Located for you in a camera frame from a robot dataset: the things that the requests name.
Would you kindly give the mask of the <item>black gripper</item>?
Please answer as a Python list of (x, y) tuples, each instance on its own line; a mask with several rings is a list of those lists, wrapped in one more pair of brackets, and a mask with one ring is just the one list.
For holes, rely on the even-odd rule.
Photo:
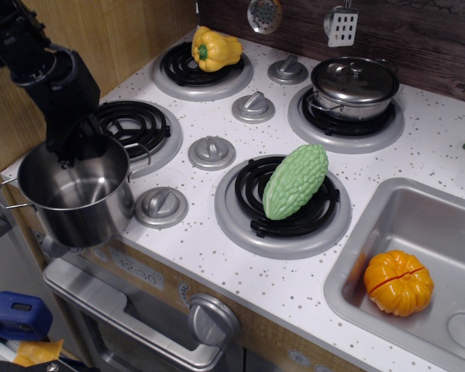
[(46, 148), (62, 167), (73, 167), (76, 158), (101, 157), (105, 135), (95, 122), (98, 84), (76, 51), (54, 48), (47, 55), (52, 64), (22, 83), (46, 120)]

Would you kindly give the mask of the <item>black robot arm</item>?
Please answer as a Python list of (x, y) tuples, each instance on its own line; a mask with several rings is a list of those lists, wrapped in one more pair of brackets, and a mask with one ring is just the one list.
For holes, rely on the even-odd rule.
[(72, 167), (106, 152), (95, 118), (100, 88), (78, 52), (50, 41), (21, 1), (0, 1), (0, 68), (46, 121), (46, 149)]

